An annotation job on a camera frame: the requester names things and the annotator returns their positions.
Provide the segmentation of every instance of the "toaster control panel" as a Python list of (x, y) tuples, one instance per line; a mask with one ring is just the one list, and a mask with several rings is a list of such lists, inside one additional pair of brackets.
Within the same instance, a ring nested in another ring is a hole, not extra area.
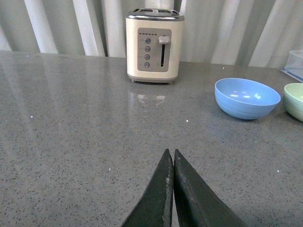
[(170, 43), (170, 29), (140, 27), (138, 29), (138, 70), (167, 72)]

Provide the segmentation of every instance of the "white curtain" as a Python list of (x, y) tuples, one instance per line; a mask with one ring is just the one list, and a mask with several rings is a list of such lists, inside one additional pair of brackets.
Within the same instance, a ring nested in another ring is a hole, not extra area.
[(136, 8), (185, 16), (182, 61), (282, 68), (303, 49), (302, 0), (0, 0), (0, 50), (124, 58)]

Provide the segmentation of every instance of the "cream toaster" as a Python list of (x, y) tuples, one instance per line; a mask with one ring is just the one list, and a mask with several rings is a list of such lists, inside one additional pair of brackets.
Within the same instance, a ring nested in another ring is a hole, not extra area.
[(178, 76), (184, 16), (135, 9), (126, 15), (127, 74), (134, 81), (172, 83)]

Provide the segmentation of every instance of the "toaster lever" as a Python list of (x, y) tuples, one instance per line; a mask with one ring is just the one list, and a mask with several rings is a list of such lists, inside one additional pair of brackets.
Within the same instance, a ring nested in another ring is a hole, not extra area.
[(160, 37), (159, 37), (159, 43), (160, 43), (161, 45), (170, 44), (170, 37), (169, 37), (169, 36), (160, 36)]

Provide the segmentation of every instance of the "speckled countertop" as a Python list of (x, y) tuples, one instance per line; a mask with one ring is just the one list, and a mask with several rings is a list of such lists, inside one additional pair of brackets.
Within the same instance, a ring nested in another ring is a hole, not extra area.
[(120, 226), (165, 148), (249, 226), (303, 226), (303, 122), (282, 102), (258, 120), (228, 116), (214, 97), (226, 77), (280, 95), (297, 82), (181, 62), (171, 85), (132, 83), (122, 58), (0, 52), (0, 226)]

